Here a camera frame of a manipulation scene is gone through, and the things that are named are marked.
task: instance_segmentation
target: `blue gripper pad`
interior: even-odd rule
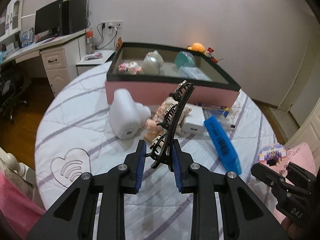
[[[144,164],[146,162],[146,153],[147,153],[147,144],[146,142],[144,142],[141,149],[140,158],[139,158],[137,171],[136,171],[136,183],[134,185],[137,192],[139,192],[139,189],[141,188],[141,184],[142,184]]]
[[[182,191],[182,175],[181,175],[181,168],[180,163],[177,155],[177,151],[175,146],[172,147],[172,166],[173,166],[173,172],[174,172],[174,178],[176,180],[176,186],[179,190],[179,192]]]
[[[216,147],[219,158],[225,169],[240,175],[242,170],[236,150],[217,118],[214,115],[211,116],[204,121],[204,126],[207,128],[207,131],[214,146]]]

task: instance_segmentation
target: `yellow toy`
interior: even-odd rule
[[[194,44],[192,44],[191,47],[188,47],[187,49],[190,49],[190,50],[193,50],[193,51],[199,51],[201,53],[205,52],[205,47],[200,43],[194,43]]]

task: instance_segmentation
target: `computer monitor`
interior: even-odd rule
[[[36,11],[35,35],[48,30],[52,30],[52,35],[58,34],[59,5],[62,1],[56,0]]]

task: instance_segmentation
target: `blue highlighter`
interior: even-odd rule
[[[204,121],[204,126],[207,128],[219,158],[227,172],[233,171],[237,175],[240,175],[242,170],[237,152],[217,118],[214,115],[211,116]]]

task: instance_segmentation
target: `desk drawer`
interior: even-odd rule
[[[44,69],[57,69],[67,67],[66,55],[64,49],[42,53]]]

